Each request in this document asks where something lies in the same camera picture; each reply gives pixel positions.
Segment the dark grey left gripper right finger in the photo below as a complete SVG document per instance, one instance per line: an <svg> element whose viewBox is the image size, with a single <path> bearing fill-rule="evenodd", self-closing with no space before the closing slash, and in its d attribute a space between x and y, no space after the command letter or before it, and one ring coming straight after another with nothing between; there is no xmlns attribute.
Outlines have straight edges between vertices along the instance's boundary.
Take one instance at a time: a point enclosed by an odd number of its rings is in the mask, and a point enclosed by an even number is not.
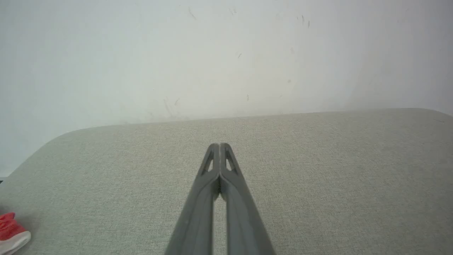
<svg viewBox="0 0 453 255"><path fill-rule="evenodd" d="M228 255L276 255L232 147L220 144L220 190L226 203Z"/></svg>

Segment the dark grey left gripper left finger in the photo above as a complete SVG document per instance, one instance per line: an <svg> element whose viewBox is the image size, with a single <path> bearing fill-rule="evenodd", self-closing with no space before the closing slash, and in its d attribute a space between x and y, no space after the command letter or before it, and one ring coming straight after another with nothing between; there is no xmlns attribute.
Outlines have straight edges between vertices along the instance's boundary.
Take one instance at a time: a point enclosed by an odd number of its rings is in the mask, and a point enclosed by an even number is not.
<svg viewBox="0 0 453 255"><path fill-rule="evenodd" d="M219 144L210 144L164 255L212 255L214 201L219 196Z"/></svg>

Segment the red shorts with white stripes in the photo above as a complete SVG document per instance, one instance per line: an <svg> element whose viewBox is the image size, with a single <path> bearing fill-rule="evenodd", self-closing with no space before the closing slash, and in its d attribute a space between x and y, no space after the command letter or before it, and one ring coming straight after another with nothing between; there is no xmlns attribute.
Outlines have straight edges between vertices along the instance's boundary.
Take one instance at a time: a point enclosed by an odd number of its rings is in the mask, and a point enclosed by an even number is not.
<svg viewBox="0 0 453 255"><path fill-rule="evenodd" d="M0 255L13 255L31 240L31 232L15 219L15 213L0 215Z"/></svg>

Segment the grey fabric sofa cushion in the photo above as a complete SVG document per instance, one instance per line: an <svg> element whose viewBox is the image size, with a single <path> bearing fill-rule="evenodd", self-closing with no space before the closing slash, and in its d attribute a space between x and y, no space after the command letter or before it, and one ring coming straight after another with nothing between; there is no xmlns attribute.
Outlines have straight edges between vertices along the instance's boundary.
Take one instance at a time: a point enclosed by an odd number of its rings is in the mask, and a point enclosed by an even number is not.
<svg viewBox="0 0 453 255"><path fill-rule="evenodd" d="M81 129L0 183L17 255L163 255L211 143L229 143L278 255L453 255L453 116L304 113Z"/></svg>

